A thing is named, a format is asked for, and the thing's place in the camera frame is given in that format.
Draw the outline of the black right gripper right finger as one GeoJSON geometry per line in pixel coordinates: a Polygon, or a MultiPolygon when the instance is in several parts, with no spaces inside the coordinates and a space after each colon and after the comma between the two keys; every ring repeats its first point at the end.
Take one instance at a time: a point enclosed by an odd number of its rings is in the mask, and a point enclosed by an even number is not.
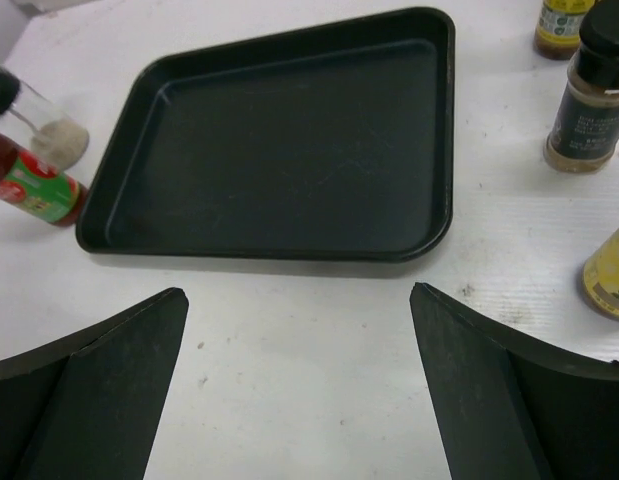
{"type": "Polygon", "coordinates": [[[410,308],[454,479],[619,479],[619,362],[558,348],[426,283],[410,308]]]}

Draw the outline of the dark label spice jar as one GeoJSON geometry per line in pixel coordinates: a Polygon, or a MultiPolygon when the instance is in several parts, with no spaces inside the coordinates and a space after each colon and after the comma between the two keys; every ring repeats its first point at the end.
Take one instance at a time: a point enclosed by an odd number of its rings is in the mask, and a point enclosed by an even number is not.
{"type": "Polygon", "coordinates": [[[619,1],[595,3],[579,35],[544,158],[558,171],[584,174],[607,164],[619,141],[619,1]]]}

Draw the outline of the glass pepper grinder black top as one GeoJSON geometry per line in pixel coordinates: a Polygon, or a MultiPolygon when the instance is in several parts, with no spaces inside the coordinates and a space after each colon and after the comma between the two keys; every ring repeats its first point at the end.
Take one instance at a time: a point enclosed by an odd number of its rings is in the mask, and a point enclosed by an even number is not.
{"type": "Polygon", "coordinates": [[[89,132],[0,65],[0,133],[65,171],[84,155],[89,132]]]}

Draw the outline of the amber sauce bottle yellow label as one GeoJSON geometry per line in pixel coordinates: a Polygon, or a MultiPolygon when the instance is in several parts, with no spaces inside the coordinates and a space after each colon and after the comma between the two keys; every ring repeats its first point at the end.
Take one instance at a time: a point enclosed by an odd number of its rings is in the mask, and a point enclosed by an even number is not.
{"type": "Polygon", "coordinates": [[[569,60],[580,45],[581,23],[595,0],[543,0],[533,47],[550,60],[569,60]]]}

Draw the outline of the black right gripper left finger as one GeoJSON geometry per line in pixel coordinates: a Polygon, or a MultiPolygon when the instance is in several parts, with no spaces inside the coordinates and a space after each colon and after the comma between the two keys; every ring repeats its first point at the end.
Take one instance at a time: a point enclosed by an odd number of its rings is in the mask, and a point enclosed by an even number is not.
{"type": "Polygon", "coordinates": [[[166,289],[0,361],[0,479],[141,479],[189,302],[166,289]]]}

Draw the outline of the red chili sauce bottle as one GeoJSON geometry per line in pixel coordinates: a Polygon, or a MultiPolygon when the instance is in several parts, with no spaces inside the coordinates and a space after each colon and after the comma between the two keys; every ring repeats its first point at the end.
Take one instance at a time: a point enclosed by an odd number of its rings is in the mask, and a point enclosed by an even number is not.
{"type": "Polygon", "coordinates": [[[0,134],[0,200],[48,224],[73,225],[88,189],[0,134]]]}

